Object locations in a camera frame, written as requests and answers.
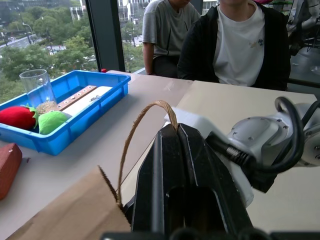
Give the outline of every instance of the beige table surface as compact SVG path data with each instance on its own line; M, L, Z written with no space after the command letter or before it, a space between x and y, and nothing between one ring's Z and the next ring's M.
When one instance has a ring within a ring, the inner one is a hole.
M274 114L274 100L286 96L294 103L313 103L309 94L282 92L219 83L195 81L178 108L203 115L223 133L238 121ZM123 202L135 194L137 173L146 152L122 184ZM254 190L247 208L253 225L265 231L320 230L320 167L293 168L278 175L266 193Z
M176 106L192 81L131 75L129 92L58 156L21 147L24 160L8 196L0 201L0 240L6 239L69 186L101 165L117 187L120 158L133 121L150 102ZM165 111L154 107L140 123L124 166L126 176L164 124Z

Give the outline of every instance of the black jacket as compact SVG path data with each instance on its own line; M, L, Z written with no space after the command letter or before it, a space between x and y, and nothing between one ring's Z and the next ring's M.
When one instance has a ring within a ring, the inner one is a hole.
M286 17L257 3L264 13L264 58L252 87L286 90L290 75L290 54ZM218 83L213 67L218 32L218 10L212 7L195 22L184 40L179 63L180 79Z

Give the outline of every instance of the gray t-shirt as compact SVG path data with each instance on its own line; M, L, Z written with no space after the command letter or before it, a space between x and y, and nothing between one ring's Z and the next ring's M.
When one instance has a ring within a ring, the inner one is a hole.
M154 45L154 58L179 56L187 31L201 15L188 3L176 12L169 0L152 0L144 10L142 42Z

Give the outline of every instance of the brown paper bag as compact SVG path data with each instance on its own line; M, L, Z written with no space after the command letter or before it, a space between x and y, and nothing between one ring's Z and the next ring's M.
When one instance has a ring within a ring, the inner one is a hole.
M99 240L130 224L96 167L38 212L8 240Z

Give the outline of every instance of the person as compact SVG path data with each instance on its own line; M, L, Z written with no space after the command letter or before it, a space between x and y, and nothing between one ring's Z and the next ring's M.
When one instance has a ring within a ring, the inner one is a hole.
M178 77L287 89L291 65L286 17L251 0L220 0L189 30Z
M178 78L183 41L200 14L190 0L152 0L142 25L143 60L148 75Z

